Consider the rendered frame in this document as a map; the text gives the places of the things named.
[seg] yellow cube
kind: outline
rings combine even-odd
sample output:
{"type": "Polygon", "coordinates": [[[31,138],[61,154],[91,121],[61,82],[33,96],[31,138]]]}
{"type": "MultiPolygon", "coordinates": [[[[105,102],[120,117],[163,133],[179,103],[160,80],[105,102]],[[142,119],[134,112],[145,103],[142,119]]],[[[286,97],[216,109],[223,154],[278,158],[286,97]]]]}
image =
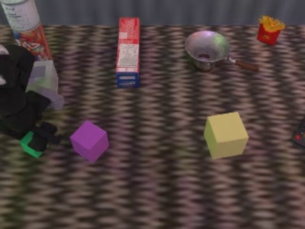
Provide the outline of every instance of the yellow cube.
{"type": "Polygon", "coordinates": [[[212,159],[240,155],[249,136],[238,112],[209,116],[204,138],[212,159]]]}

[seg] gray wall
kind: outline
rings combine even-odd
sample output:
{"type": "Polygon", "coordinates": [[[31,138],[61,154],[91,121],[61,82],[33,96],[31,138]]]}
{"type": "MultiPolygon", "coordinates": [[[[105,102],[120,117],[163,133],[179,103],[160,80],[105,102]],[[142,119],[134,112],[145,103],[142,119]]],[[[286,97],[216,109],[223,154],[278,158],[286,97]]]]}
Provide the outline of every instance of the gray wall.
{"type": "MultiPolygon", "coordinates": [[[[305,24],[305,0],[36,0],[43,24],[257,24],[261,15],[305,24]]],[[[7,23],[0,10],[0,23],[7,23]]]]}

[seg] pan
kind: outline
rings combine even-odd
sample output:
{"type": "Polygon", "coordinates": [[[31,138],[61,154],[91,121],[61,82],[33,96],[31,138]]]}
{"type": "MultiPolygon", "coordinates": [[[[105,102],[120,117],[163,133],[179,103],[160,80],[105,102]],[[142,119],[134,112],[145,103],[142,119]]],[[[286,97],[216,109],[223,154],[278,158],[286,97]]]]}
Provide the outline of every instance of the pan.
{"type": "Polygon", "coordinates": [[[219,61],[228,61],[241,68],[254,72],[259,71],[255,64],[245,63],[230,57],[230,44],[221,34],[214,31],[198,31],[191,34],[185,41],[186,52],[194,65],[204,72],[214,68],[219,61]]]}

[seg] french fries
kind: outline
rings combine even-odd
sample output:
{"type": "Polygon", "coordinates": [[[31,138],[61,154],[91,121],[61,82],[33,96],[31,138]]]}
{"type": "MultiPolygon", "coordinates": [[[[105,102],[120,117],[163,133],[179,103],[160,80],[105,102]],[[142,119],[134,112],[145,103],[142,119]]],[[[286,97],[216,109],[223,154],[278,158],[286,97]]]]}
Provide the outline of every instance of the french fries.
{"type": "Polygon", "coordinates": [[[264,29],[267,32],[275,32],[278,30],[283,30],[285,28],[285,24],[283,22],[280,22],[278,19],[273,19],[268,16],[263,16],[259,21],[260,23],[262,23],[264,29]]]}

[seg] toothpaste box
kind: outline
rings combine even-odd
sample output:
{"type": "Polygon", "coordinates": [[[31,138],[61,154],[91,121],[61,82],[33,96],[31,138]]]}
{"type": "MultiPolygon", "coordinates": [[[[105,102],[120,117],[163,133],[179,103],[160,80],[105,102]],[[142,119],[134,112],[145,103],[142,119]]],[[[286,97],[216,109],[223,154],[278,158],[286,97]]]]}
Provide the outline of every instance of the toothpaste box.
{"type": "Polygon", "coordinates": [[[120,18],[116,81],[120,88],[140,86],[140,19],[120,18]]]}

